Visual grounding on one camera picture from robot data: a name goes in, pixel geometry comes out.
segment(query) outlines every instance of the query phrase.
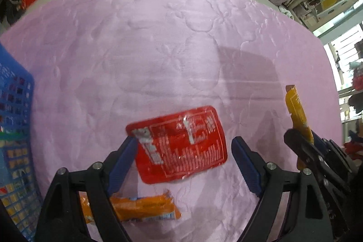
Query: red bag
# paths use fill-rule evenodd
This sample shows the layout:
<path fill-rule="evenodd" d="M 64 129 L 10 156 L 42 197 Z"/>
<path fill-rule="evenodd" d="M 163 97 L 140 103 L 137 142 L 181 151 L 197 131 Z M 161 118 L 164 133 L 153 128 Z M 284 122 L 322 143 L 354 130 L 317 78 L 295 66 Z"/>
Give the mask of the red bag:
<path fill-rule="evenodd" d="M 145 183 L 184 179 L 227 160 L 226 139 L 212 106 L 132 123 L 126 131 L 139 140 L 136 166 Z"/>
<path fill-rule="evenodd" d="M 354 70 L 352 84 L 355 90 L 363 90 L 363 76 L 358 76 L 357 70 Z"/>

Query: yellow snack bar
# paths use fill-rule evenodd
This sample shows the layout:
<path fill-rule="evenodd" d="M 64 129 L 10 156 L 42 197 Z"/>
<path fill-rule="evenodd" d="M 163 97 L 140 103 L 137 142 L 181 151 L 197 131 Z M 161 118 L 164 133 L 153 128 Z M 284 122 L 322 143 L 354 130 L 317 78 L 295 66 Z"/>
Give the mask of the yellow snack bar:
<path fill-rule="evenodd" d="M 295 85 L 286 86 L 285 102 L 293 121 L 293 128 L 300 131 L 303 137 L 306 138 L 309 143 L 314 144 L 313 133 L 307 124 L 305 112 L 302 108 Z M 296 167 L 298 170 L 302 171 L 305 168 L 305 164 L 300 159 L 298 159 Z"/>
<path fill-rule="evenodd" d="M 93 215 L 84 192 L 79 193 L 86 223 L 93 222 Z M 143 198 L 110 197 L 110 202 L 119 221 L 177 220 L 182 215 L 169 191 L 165 194 Z"/>

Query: blue gripper pad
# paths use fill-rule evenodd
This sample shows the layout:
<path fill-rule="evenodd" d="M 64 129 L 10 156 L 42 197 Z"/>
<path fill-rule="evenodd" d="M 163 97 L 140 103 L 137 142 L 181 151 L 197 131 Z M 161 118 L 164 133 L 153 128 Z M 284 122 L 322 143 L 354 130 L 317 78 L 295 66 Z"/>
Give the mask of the blue gripper pad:
<path fill-rule="evenodd" d="M 127 137 L 121 147 L 104 161 L 105 172 L 108 174 L 108 196 L 118 192 L 137 153 L 137 139 Z"/>
<path fill-rule="evenodd" d="M 246 142 L 241 137 L 235 137 L 232 140 L 232 155 L 240 169 L 248 189 L 260 196 L 265 187 L 265 170 L 266 164 L 262 157 L 252 152 Z"/>

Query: blue plastic basket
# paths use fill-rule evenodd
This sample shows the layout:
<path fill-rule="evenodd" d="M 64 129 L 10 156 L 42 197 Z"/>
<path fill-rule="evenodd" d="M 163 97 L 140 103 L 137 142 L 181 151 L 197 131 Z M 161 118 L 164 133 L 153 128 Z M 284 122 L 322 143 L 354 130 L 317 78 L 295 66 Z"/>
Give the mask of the blue plastic basket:
<path fill-rule="evenodd" d="M 30 149 L 34 79 L 0 44 L 0 199 L 32 241 L 42 199 Z"/>

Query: cloth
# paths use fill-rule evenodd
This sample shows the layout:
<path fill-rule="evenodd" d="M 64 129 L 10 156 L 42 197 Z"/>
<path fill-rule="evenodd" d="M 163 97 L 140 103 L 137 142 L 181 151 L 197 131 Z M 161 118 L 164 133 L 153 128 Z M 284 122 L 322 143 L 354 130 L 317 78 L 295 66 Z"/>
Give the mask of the cloth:
<path fill-rule="evenodd" d="M 54 0 L 0 40 L 36 82 L 31 145 L 43 195 L 60 167 L 86 169 L 116 150 L 128 123 L 215 107 L 228 147 L 224 165 L 156 185 L 144 184 L 134 165 L 126 176 L 122 196 L 168 189 L 182 214 L 177 221 L 125 223 L 135 242 L 237 240 L 257 198 L 231 141 L 242 136 L 266 161 L 296 170 L 283 140 L 292 127 L 288 84 L 296 85 L 312 130 L 342 139 L 320 40 L 254 0 Z"/>

